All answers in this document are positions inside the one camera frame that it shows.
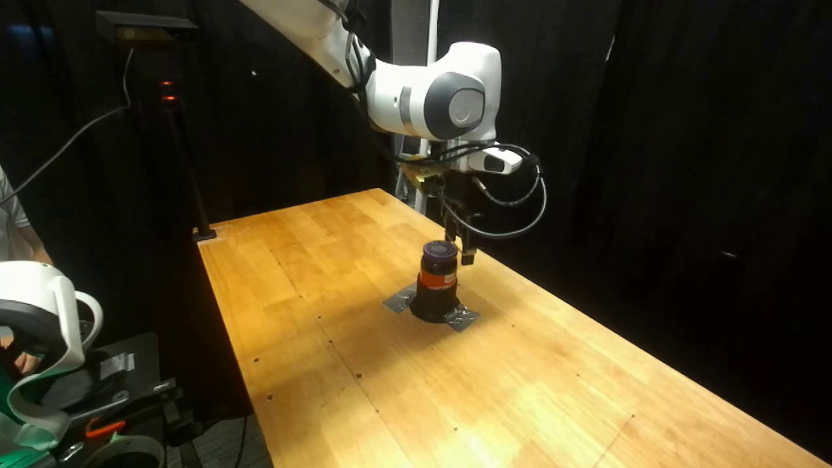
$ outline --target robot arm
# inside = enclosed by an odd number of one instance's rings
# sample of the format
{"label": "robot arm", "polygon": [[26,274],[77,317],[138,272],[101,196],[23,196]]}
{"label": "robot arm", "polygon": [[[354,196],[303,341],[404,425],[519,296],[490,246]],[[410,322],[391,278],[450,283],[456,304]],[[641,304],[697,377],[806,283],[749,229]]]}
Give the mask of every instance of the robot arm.
{"label": "robot arm", "polygon": [[[497,138],[502,61],[493,47],[456,42],[432,65],[391,65],[376,61],[346,30],[346,0],[242,3],[309,56],[332,82],[355,91],[380,130],[454,147]],[[508,152],[478,152],[447,168],[512,174],[519,165],[521,159]]]}
{"label": "robot arm", "polygon": [[[242,0],[265,25],[309,56],[332,82],[354,91],[368,120],[395,136],[442,144],[439,157],[399,159],[413,185],[432,185],[443,221],[447,243],[462,238],[462,264],[472,264],[469,234],[508,239],[530,233],[545,214],[545,181],[536,157],[519,147],[499,144],[493,120],[499,113],[502,61],[488,44],[456,42],[432,65],[382,64],[350,31],[347,0]],[[533,161],[536,174],[525,196],[502,200],[478,174],[515,174]],[[451,198],[447,174],[462,174],[490,207],[515,209],[541,192],[537,216],[521,229],[486,233],[469,224],[478,214]]]}

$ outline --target black cable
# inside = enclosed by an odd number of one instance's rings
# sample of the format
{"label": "black cable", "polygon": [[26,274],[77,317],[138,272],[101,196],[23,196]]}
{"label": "black cable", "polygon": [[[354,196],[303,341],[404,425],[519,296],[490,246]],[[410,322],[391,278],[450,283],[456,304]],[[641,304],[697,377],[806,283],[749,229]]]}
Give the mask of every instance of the black cable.
{"label": "black cable", "polygon": [[519,229],[508,229],[508,233],[486,233],[486,229],[478,229],[472,227],[469,221],[465,221],[454,209],[451,209],[451,200],[447,198],[443,188],[439,185],[437,191],[437,198],[443,209],[443,214],[465,233],[472,233],[482,239],[512,239],[512,238],[521,238],[525,233],[530,233],[533,227],[541,224],[541,220],[545,216],[545,209],[547,209],[547,188],[545,188],[545,181],[542,181],[542,170],[541,170],[541,161],[537,157],[533,157],[527,148],[521,147],[512,147],[512,144],[497,144],[497,140],[488,140],[488,144],[465,144],[465,147],[454,147],[454,148],[447,148],[442,153],[437,153],[432,161],[416,161],[413,168],[417,165],[447,165],[447,161],[454,161],[454,159],[462,159],[462,157],[469,157],[469,153],[478,153],[478,152],[486,152],[486,148],[506,148],[506,152],[515,152],[521,161],[533,161],[536,165],[536,177],[530,183],[530,188],[515,198],[515,200],[502,200],[497,196],[490,196],[490,191],[478,181],[478,177],[469,177],[469,183],[486,196],[486,200],[490,200],[493,207],[502,207],[502,209],[515,209],[515,207],[521,207],[527,204],[536,192],[541,192],[541,209],[536,214],[536,220]]}
{"label": "black cable", "polygon": [[242,464],[242,452],[243,452],[243,437],[246,437],[246,426],[250,426],[250,417],[242,417],[242,430],[239,430],[239,447],[237,447],[237,461],[233,461],[233,468],[239,468],[239,464]]}
{"label": "black cable", "polygon": [[355,34],[354,31],[346,34],[342,64],[346,64],[347,79],[354,82],[350,84],[350,91],[354,91],[364,82],[364,75],[361,75],[364,71],[355,71],[355,69],[361,69],[361,51],[355,47]]}
{"label": "black cable", "polygon": [[101,113],[99,117],[87,120],[83,129],[77,129],[38,170],[33,170],[9,196],[4,196],[0,200],[0,207],[9,204],[12,198],[18,198],[40,173],[47,173],[86,130],[96,129],[99,122],[113,117],[113,116],[121,116],[133,108],[133,97],[130,97],[130,88],[126,88],[126,75],[130,75],[130,65],[133,65],[133,51],[126,52],[125,58],[125,69],[121,69],[121,97],[125,97],[125,105],[109,110],[109,113]]}

